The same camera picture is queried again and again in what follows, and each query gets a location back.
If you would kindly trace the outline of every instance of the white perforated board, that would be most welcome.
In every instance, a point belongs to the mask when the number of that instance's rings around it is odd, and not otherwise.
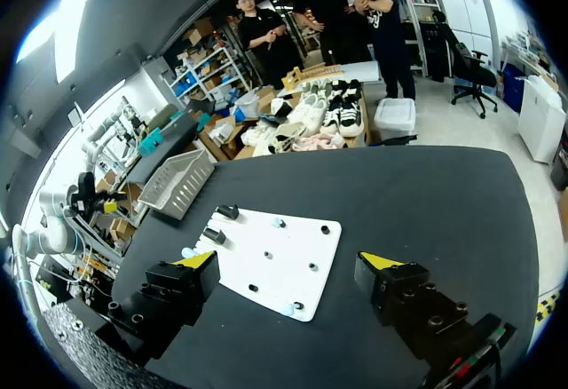
[[[220,282],[228,289],[279,314],[311,321],[326,286],[341,225],[260,211],[239,212],[236,220],[214,212],[208,227],[223,231],[226,240],[218,245],[201,234],[195,251],[217,251]],[[276,218],[286,226],[275,227]],[[329,234],[322,232],[323,226]],[[295,308],[295,302],[303,308]]]

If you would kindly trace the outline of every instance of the black office chair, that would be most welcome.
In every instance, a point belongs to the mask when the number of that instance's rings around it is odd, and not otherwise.
[[[458,41],[452,29],[450,29],[450,27],[446,24],[445,14],[438,10],[435,10],[433,13],[434,22],[436,23],[440,34],[445,38],[450,50],[454,54],[454,65],[452,66],[454,75],[473,84],[471,87],[466,85],[456,85],[454,87],[454,93],[456,94],[452,98],[452,105],[455,105],[455,101],[457,99],[465,98],[466,96],[473,96],[477,99],[479,105],[481,105],[481,109],[483,110],[480,115],[482,119],[485,118],[485,106],[481,101],[481,98],[493,103],[495,105],[493,111],[497,112],[497,103],[481,90],[481,87],[484,85],[488,87],[495,87],[495,85],[497,85],[497,78],[494,73],[489,69],[480,67],[480,64],[484,63],[480,57],[487,56],[487,54],[472,50],[476,54],[476,57],[474,58],[471,56],[471,53],[465,44]]]

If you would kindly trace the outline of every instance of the cardboard box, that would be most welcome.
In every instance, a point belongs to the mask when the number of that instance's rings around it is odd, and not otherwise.
[[[95,186],[95,192],[112,191],[114,182],[116,181],[116,174],[114,171],[109,170],[105,177]]]
[[[116,218],[110,226],[110,236],[113,240],[128,241],[136,232],[136,228],[123,218]]]
[[[203,69],[201,70],[201,76],[207,76],[208,74],[216,71],[220,67],[221,65],[216,60],[210,62],[208,65],[204,66]]]
[[[189,53],[189,59],[191,59],[191,61],[194,63],[194,65],[197,65],[202,60],[207,58],[209,55],[210,55],[209,50],[200,49],[200,50],[196,50],[196,51]]]
[[[125,193],[128,198],[126,200],[119,201],[118,205],[127,209],[130,212],[130,215],[132,215],[132,203],[138,200],[138,198],[142,194],[142,188],[135,183],[129,182],[124,184],[124,186],[121,188],[121,192]]]
[[[222,82],[223,82],[223,79],[221,78],[221,75],[213,75],[209,80],[207,80],[203,84],[205,85],[207,90],[213,90],[215,87],[220,85]]]
[[[276,91],[271,85],[264,87],[256,92],[258,96],[258,112],[260,114],[270,114],[270,102],[276,97]]]
[[[182,36],[185,40],[189,40],[192,45],[196,45],[201,39],[212,34],[215,29],[211,25],[210,18],[199,19],[194,22],[193,27],[188,29]]]
[[[562,196],[560,200],[558,200],[558,214],[560,215],[560,224],[562,225],[564,240],[568,241],[568,189],[562,192]]]

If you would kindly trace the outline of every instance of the person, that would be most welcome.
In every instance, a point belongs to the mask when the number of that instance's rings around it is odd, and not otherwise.
[[[415,99],[414,79],[400,23],[398,0],[355,0],[355,9],[367,16],[375,57],[387,85],[387,97],[398,96],[400,83],[404,97]]]
[[[305,16],[308,8],[315,22]],[[321,54],[327,65],[371,60],[365,20],[348,5],[348,0],[294,0],[293,9],[300,25],[321,33]]]
[[[268,83],[282,89],[282,78],[288,72],[294,67],[304,68],[286,24],[278,13],[257,8],[255,0],[239,0],[237,8],[245,13],[238,27],[242,46],[260,61]]]

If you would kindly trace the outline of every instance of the black and white sneaker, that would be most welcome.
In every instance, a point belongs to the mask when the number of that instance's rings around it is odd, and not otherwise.
[[[319,128],[320,133],[336,134],[339,129],[339,115],[343,107],[343,98],[337,95],[329,102],[326,114],[323,117],[323,123]]]
[[[355,138],[363,132],[363,117],[359,101],[353,96],[343,102],[340,111],[339,134],[344,138]]]

